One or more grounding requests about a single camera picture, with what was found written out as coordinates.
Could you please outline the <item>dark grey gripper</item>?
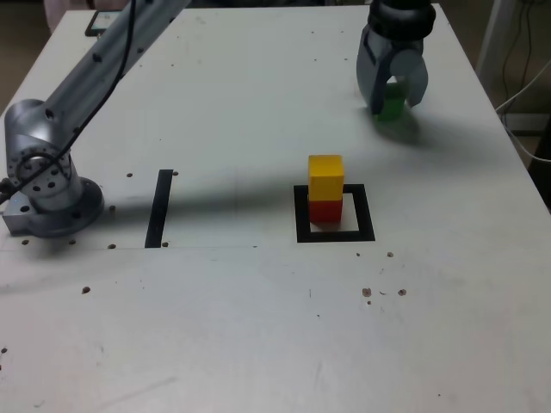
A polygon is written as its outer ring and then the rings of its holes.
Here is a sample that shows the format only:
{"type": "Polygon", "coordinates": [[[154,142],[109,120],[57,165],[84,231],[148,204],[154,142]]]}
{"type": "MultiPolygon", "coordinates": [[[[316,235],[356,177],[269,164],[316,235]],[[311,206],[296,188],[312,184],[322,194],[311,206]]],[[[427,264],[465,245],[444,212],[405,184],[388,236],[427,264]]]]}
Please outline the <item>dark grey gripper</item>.
{"type": "Polygon", "coordinates": [[[356,80],[372,115],[396,112],[392,106],[403,104],[403,94],[411,108],[423,100],[429,81],[423,53],[423,39],[387,40],[368,24],[364,27],[356,80]]]}

